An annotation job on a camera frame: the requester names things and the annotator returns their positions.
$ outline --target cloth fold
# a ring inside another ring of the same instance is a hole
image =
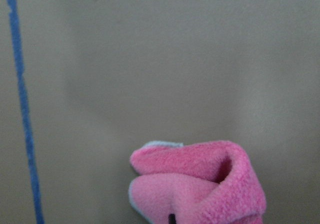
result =
[[[141,175],[129,188],[132,206],[150,223],[262,224],[263,189],[246,152],[230,141],[183,146],[152,141],[133,152]]]

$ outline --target gray surface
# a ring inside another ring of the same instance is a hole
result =
[[[320,221],[320,0],[18,0],[47,223],[146,223],[132,151],[240,143],[265,223]],[[0,223],[34,223],[0,0]]]

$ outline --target pink fabric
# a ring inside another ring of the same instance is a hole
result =
[[[153,142],[136,150],[141,174],[130,184],[132,206],[150,223],[262,224],[262,187],[246,152],[230,141],[185,147]]]

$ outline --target pink cloth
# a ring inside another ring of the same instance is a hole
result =
[[[153,141],[131,158],[141,174],[130,184],[132,206],[150,223],[261,224],[262,187],[246,152],[230,141],[183,147]]]

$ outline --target blue tape strip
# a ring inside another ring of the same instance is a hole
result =
[[[8,5],[11,9],[9,13],[10,19],[10,27],[11,27],[11,36],[12,36],[12,46],[13,46],[13,55],[15,59],[15,70],[16,76],[18,81],[18,91],[19,91],[19,98],[20,98],[20,108],[21,108],[21,115],[22,115],[22,122],[24,128],[24,137],[25,137],[25,146],[27,150],[27,157],[28,157],[28,166],[31,178],[31,187],[33,193],[33,202],[34,202],[34,209],[36,213],[36,222],[37,224],[43,224],[44,217],[42,215],[42,208],[41,208],[41,194],[40,194],[40,186],[39,186],[39,179],[37,175],[37,166],[36,166],[36,158],[34,152],[34,139],[32,134],[32,127],[31,121],[29,117],[29,105],[28,105],[28,95],[27,89],[25,86],[25,81],[23,77],[24,72],[24,61],[23,61],[23,53],[21,48],[21,36],[20,36],[20,27],[19,27],[19,16],[17,10],[17,0],[7,0]]]

